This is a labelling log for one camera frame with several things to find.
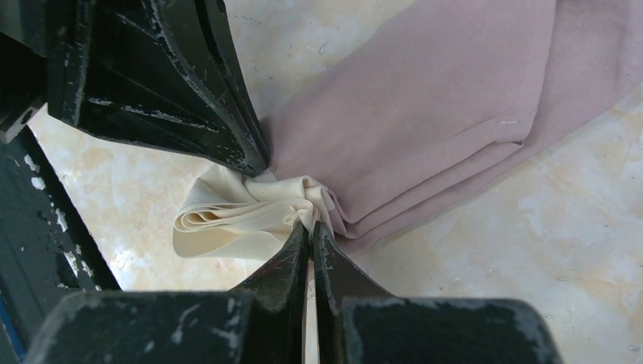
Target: beige marble tabletop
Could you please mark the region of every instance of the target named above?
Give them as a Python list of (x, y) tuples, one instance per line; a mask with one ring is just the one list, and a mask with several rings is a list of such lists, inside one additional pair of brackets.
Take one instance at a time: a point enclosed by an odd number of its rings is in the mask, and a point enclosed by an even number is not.
[[(227, 1), (258, 115), (411, 2)], [(174, 214), (209, 162), (96, 140), (44, 111), (34, 119), (124, 289), (224, 290), (261, 265), (175, 256)], [(643, 364), (643, 86), (483, 193), (355, 260), (403, 296), (524, 300), (545, 317), (566, 362)], [(314, 362), (314, 336), (308, 342)]]

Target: robotic claw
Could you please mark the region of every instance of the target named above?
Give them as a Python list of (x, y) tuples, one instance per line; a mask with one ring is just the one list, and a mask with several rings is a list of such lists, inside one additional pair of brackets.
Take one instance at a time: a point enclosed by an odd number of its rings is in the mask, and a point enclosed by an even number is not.
[(515, 300), (398, 298), (298, 224), (228, 292), (86, 292), (45, 321), (26, 363), (302, 362), (306, 274), (315, 268), (322, 363), (559, 363), (546, 325)]
[[(251, 176), (267, 168), (222, 0), (7, 0), (0, 20), (0, 49), (13, 55), (0, 70), (1, 141), (47, 102), (49, 114), (95, 137)], [(526, 304), (395, 297), (322, 223), (312, 234), (295, 226), (228, 292), (71, 295), (26, 362), (302, 362), (309, 260), (321, 362), (560, 362)]]

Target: mauve fabric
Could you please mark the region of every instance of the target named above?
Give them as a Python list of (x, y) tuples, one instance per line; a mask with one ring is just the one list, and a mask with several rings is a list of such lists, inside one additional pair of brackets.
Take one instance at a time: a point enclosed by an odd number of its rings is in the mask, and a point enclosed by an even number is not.
[(435, 214), (643, 80), (643, 0), (419, 0), (262, 120), (349, 252)]

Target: white fabric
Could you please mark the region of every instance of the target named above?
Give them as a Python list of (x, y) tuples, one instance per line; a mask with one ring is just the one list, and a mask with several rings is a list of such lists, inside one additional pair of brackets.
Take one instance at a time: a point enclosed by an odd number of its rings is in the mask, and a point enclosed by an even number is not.
[(330, 227), (334, 208), (328, 189), (308, 176), (277, 181), (267, 172), (249, 178), (213, 165), (196, 180), (174, 221), (174, 251), (184, 258), (267, 260), (296, 221), (311, 232), (316, 221)]

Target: folded cloth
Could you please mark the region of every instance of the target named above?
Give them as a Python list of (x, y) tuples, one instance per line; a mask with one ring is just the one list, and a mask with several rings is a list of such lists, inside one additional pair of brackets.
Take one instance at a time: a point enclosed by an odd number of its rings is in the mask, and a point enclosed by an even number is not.
[(248, 178), (214, 165), (196, 180), (174, 221), (174, 251), (185, 258), (267, 260), (296, 221), (309, 231), (315, 221), (331, 226), (329, 209), (334, 204), (328, 190), (310, 177)]
[(641, 0), (418, 0), (262, 126), (278, 180), (332, 191), (350, 253), (471, 196), (641, 80)]

